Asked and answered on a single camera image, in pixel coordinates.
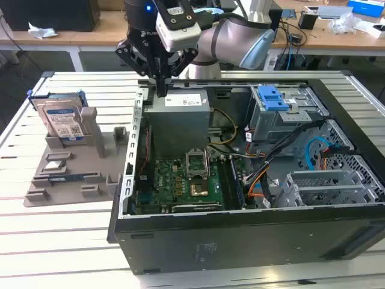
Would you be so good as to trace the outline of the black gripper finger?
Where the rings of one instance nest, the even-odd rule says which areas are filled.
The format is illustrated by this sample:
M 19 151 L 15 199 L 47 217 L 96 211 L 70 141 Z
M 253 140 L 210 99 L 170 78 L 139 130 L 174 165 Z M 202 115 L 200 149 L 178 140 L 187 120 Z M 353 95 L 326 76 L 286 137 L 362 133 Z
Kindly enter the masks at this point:
M 172 77 L 179 76 L 197 55 L 197 49 L 184 49 L 183 51 L 175 52 L 167 60 L 166 90 L 168 90 Z
M 157 57 L 149 41 L 123 41 L 115 50 L 121 60 L 128 64 L 139 76 L 147 76 L 155 83 L 158 97 L 165 97 L 167 85 L 162 75 L 161 58 Z

